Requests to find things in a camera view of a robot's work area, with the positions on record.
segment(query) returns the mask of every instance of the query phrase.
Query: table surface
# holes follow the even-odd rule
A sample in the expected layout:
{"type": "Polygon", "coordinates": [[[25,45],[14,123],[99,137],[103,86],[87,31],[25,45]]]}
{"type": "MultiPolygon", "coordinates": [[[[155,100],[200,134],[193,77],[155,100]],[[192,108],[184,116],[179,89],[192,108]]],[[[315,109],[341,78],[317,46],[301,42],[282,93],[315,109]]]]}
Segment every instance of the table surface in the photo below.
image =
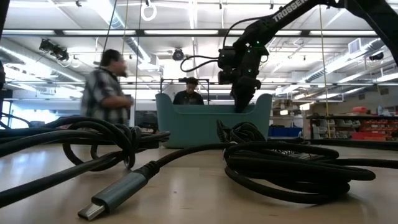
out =
{"type": "MultiPolygon", "coordinates": [[[[342,157],[397,159],[398,152],[329,147],[342,157]]],[[[99,153],[118,150],[103,146],[99,153]]],[[[74,146],[89,159],[86,146],[74,146]]],[[[136,167],[173,150],[153,149],[137,155],[136,167]]],[[[60,145],[39,146],[0,159],[0,191],[71,167],[60,145]]],[[[377,179],[350,183],[349,194],[327,205],[301,205],[264,197],[229,179],[221,151],[185,156],[161,169],[141,191],[102,223],[397,223],[398,170],[371,168],[377,179]]],[[[0,209],[0,223],[87,223],[77,211],[95,193],[126,175],[122,163],[103,172],[89,172],[0,209]]]]}

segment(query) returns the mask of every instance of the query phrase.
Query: workshop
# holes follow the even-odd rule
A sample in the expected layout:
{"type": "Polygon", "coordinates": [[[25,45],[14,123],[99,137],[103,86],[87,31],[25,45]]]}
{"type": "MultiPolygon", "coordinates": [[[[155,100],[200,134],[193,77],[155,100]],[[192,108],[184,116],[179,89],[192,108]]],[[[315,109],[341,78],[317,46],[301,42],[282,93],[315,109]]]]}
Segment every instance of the workshop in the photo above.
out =
{"type": "Polygon", "coordinates": [[[397,64],[398,0],[2,0],[0,223],[398,223],[397,64]]]}

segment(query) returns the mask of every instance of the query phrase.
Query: man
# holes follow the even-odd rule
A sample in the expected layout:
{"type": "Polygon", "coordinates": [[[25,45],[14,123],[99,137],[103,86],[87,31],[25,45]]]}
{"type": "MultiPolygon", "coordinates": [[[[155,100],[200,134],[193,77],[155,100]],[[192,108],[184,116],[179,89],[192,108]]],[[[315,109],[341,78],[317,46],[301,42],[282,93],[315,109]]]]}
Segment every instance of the man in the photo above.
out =
{"type": "Polygon", "coordinates": [[[173,104],[175,105],[204,105],[201,94],[195,92],[199,82],[196,78],[186,78],[187,89],[185,91],[178,92],[175,97],[173,104]]]}
{"type": "Polygon", "coordinates": [[[118,82],[120,76],[127,76],[123,55],[109,49],[102,55],[99,68],[86,76],[80,114],[113,124],[128,125],[132,99],[124,96],[118,82]]]}

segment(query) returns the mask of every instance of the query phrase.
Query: cable plug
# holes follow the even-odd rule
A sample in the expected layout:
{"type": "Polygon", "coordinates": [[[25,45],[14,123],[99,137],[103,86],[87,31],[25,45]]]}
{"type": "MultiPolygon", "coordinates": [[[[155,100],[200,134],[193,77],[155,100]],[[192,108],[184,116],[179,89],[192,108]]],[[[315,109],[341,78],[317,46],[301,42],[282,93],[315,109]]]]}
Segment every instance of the cable plug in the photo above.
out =
{"type": "Polygon", "coordinates": [[[80,218],[93,220],[102,213],[111,213],[123,202],[133,196],[159,172],[159,166],[151,161],[139,169],[132,171],[122,179],[91,198],[91,204],[78,212],[80,218]]]}

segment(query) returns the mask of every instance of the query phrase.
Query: plaid shirt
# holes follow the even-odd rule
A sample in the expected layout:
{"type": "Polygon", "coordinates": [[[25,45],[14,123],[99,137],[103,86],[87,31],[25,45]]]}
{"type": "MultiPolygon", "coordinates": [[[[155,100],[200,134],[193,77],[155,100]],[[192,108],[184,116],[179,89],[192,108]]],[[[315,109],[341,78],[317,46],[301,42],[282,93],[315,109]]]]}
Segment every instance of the plaid shirt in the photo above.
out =
{"type": "Polygon", "coordinates": [[[116,75],[105,68],[92,71],[86,76],[80,114],[113,124],[128,125],[127,108],[109,109],[101,106],[101,101],[110,96],[124,96],[116,75]]]}

